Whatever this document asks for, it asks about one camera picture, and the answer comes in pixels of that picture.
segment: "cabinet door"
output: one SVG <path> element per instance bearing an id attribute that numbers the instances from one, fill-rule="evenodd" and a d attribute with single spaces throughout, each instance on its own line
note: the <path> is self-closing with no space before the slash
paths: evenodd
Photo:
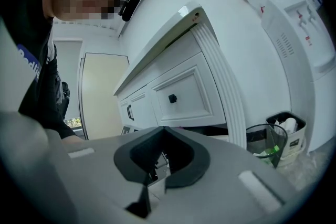
<path id="1" fill-rule="evenodd" d="M 217 87 L 203 53 L 166 72 L 148 87 L 159 126 L 225 123 Z"/>
<path id="2" fill-rule="evenodd" d="M 128 98 L 120 102 L 120 114 L 123 125 L 133 125 L 133 121 L 130 118 L 130 108 L 129 108 Z"/>
<path id="3" fill-rule="evenodd" d="M 158 126 L 151 99 L 149 97 L 148 87 L 144 87 L 128 97 L 130 113 L 134 126 L 144 129 Z"/>

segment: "black door handle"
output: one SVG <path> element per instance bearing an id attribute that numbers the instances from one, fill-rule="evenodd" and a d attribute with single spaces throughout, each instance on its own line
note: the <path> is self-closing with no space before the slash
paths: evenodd
<path id="1" fill-rule="evenodd" d="M 127 107 L 127 114 L 128 114 L 128 118 L 130 119 L 131 118 L 131 114 L 130 114 L 129 108 L 130 108 L 130 106 Z"/>
<path id="2" fill-rule="evenodd" d="M 174 95 L 174 94 L 168 96 L 168 98 L 169 98 L 169 102 L 170 102 L 170 104 L 172 104 L 172 103 L 176 103 L 176 101 L 177 101 L 177 97 L 176 97 L 176 95 Z"/>
<path id="3" fill-rule="evenodd" d="M 130 114 L 131 114 L 130 119 L 134 121 L 134 118 L 133 118 L 133 112 L 132 112 L 132 107 L 131 107 L 131 105 L 129 105 L 129 107 L 130 107 Z"/>

